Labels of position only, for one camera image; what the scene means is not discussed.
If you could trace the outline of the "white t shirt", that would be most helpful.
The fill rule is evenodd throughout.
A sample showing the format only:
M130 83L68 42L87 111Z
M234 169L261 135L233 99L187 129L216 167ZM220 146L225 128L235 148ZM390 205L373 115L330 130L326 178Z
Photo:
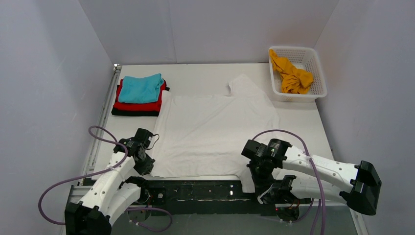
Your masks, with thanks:
M279 114L249 77L229 82L228 95L178 96L162 93L160 114L149 155L151 176L162 178L229 176L239 178L244 193L254 192L241 152L258 133L277 129Z

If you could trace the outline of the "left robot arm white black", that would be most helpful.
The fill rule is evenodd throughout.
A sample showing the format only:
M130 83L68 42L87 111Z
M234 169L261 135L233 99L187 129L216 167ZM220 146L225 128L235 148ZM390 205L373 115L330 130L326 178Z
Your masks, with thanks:
M150 193L133 180L134 175L147 175L155 160L146 151L155 134L139 128L133 137L120 139L108 163L109 171L101 174L89 191L65 209L68 235L109 235L116 220L126 209Z

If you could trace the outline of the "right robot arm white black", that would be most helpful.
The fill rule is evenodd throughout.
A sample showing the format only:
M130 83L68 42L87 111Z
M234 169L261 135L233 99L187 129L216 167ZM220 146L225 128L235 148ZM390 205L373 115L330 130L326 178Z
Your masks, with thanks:
M311 157L292 144L271 139L268 144L248 140L242 156L261 204L291 203L306 198L329 200L364 214L376 215L382 181L375 166Z

